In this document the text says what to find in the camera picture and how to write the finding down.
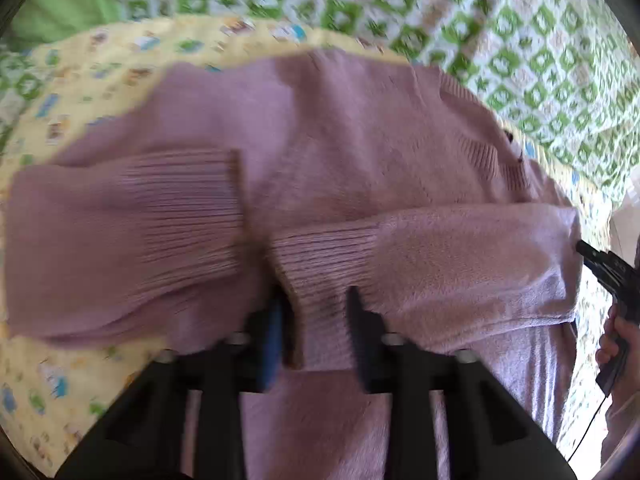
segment green and white patterned bedsheet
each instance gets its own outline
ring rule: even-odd
[[[439,64],[613,200],[639,161],[638,60],[603,0],[120,0],[124,18],[234,13]]]

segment knit fabric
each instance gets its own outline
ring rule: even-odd
[[[333,50],[177,65],[141,107],[22,170],[6,228],[9,326],[58,344],[162,330],[203,349],[277,277],[304,371],[246,399],[252,478],[382,471],[384,402],[348,370],[348,285],[421,346],[475,349],[558,436],[577,214],[437,68]]]

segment sweater sleeve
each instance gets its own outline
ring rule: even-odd
[[[118,326],[135,336],[148,332],[138,312],[163,296],[235,273],[235,179],[236,154],[208,149],[25,168],[6,211],[12,332],[63,342]]]
[[[611,406],[607,410],[605,416],[607,421],[607,437],[602,441],[602,450],[600,452],[600,461],[604,464],[616,447],[625,436],[625,433],[640,420],[640,392],[632,395],[632,397],[622,405],[622,407],[614,410]]]
[[[294,362],[351,367],[350,285],[389,330],[433,351],[570,321],[579,237],[574,209],[544,204],[425,208],[278,236],[271,254],[296,313]]]

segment human hand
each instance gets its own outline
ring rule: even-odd
[[[609,309],[609,317],[604,322],[604,334],[596,352],[596,362],[602,368],[620,352],[614,342],[614,331],[629,343],[625,369],[611,391],[614,410],[621,408],[634,393],[640,392],[640,328],[617,314],[617,305],[613,304]]]

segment metal bolt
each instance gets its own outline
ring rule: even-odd
[[[249,344],[249,341],[251,341],[251,338],[246,332],[233,332],[226,338],[226,342],[234,346],[245,346]]]
[[[458,350],[456,352],[456,359],[459,363],[466,365],[478,361],[478,356],[476,356],[476,354],[471,350],[463,348],[462,350]]]
[[[173,350],[169,350],[168,348],[164,348],[158,352],[158,355],[154,358],[154,361],[162,364],[169,364],[175,361],[175,352]]]
[[[382,343],[387,346],[402,346],[404,344],[404,337],[396,332],[389,332],[382,335]]]

